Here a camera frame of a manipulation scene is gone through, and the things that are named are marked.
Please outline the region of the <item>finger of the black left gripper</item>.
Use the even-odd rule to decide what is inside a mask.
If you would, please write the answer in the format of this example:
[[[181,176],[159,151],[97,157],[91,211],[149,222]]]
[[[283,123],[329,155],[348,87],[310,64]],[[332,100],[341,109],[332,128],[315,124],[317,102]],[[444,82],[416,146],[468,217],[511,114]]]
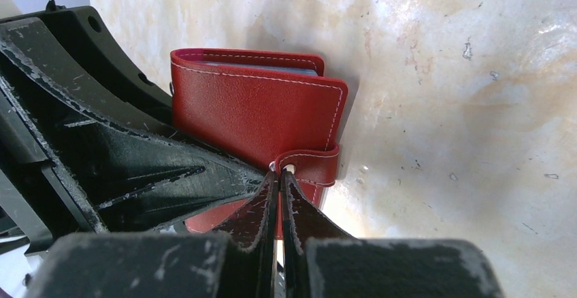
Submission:
[[[95,93],[83,96],[90,107],[125,127],[172,136],[174,127],[169,95],[152,83],[125,54],[91,6],[56,6],[2,23],[20,24],[37,18],[68,55],[85,70]]]

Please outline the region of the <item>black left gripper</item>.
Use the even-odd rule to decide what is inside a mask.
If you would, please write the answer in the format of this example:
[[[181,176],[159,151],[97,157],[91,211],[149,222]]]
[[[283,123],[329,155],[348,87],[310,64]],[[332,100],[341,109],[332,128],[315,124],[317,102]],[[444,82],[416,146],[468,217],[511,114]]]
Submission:
[[[250,197],[263,173],[174,126],[103,115],[105,92],[37,18],[1,24],[1,207],[29,254],[69,233],[151,231]]]

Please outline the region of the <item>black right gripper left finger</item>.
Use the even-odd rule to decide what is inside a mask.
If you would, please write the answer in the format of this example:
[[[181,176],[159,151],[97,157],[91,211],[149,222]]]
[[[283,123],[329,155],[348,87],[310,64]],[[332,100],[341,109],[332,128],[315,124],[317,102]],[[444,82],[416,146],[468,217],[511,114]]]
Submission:
[[[212,231],[74,233],[58,239],[27,297],[273,297],[278,176]]]

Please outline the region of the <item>red leather card holder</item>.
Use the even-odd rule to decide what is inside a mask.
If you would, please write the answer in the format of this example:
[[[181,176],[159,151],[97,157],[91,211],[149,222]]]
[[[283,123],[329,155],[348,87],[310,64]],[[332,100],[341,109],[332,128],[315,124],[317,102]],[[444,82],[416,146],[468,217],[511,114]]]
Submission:
[[[345,81],[315,54],[213,48],[171,52],[174,126],[263,171],[293,165],[320,206],[337,178]]]

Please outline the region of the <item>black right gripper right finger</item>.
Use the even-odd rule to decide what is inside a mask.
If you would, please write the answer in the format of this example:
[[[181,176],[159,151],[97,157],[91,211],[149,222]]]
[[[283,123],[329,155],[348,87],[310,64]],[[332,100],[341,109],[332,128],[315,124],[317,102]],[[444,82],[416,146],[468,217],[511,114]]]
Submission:
[[[280,176],[287,297],[502,297],[488,259],[459,239],[359,239]]]

